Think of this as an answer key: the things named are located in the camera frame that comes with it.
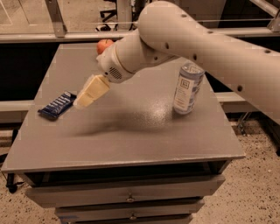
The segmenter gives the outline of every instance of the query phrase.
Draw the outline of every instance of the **floor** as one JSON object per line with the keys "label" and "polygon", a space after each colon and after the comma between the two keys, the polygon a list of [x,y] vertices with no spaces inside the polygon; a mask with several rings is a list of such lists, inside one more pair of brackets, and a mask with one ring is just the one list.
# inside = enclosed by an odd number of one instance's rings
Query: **floor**
{"label": "floor", "polygon": [[[205,205],[191,224],[280,223],[280,157],[267,130],[257,119],[246,122],[243,136],[231,122],[246,158],[233,161],[224,171],[226,182],[205,197]],[[0,153],[11,146],[11,132],[0,132]],[[5,188],[0,176],[0,220],[2,224],[57,224],[53,209],[43,209],[25,196],[29,186],[21,185],[14,194]]]}

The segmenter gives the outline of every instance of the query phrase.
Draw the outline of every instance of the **red apple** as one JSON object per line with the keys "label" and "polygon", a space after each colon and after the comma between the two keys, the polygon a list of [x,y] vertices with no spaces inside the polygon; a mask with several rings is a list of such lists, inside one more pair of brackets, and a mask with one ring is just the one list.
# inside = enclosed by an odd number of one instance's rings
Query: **red apple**
{"label": "red apple", "polygon": [[102,54],[107,47],[109,47],[113,44],[114,44],[114,41],[109,38],[100,40],[96,46],[97,53]]}

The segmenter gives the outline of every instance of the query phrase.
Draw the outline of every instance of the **gray tabletop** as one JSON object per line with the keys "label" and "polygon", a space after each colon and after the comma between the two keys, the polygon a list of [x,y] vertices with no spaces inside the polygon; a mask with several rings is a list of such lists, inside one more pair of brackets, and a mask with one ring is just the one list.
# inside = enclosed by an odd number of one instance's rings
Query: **gray tabletop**
{"label": "gray tabletop", "polygon": [[98,74],[95,44],[60,45],[3,164],[3,172],[174,164],[243,158],[244,151],[206,77],[194,111],[177,115],[172,101],[186,59],[147,68],[87,109],[56,122],[38,114],[64,91],[77,94]]}

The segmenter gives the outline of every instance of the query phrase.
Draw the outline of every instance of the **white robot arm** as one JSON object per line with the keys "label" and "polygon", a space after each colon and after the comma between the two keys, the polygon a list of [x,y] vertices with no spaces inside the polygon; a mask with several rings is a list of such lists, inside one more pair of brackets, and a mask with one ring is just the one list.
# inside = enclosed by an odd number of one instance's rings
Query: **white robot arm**
{"label": "white robot arm", "polygon": [[192,60],[280,123],[280,53],[212,32],[175,4],[148,4],[138,29],[116,41],[98,61],[104,76],[120,83],[174,57]]}

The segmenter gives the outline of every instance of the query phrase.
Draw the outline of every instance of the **drawer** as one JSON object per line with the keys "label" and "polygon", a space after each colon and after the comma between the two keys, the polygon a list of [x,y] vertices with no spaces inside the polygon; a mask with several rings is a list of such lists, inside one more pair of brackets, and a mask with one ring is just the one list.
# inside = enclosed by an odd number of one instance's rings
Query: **drawer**
{"label": "drawer", "polygon": [[62,185],[30,188],[26,191],[26,195],[42,207],[133,203],[211,195],[224,180],[222,175],[217,175]]}
{"label": "drawer", "polygon": [[191,214],[203,206],[203,199],[174,199],[134,204],[114,204],[101,206],[75,206],[56,208],[55,214],[62,222],[130,220],[153,216]]}
{"label": "drawer", "polygon": [[193,219],[191,214],[188,215],[167,215],[148,218],[137,218],[136,220],[121,219],[121,220],[93,220],[93,221],[77,221],[70,222],[71,224],[187,224]]}

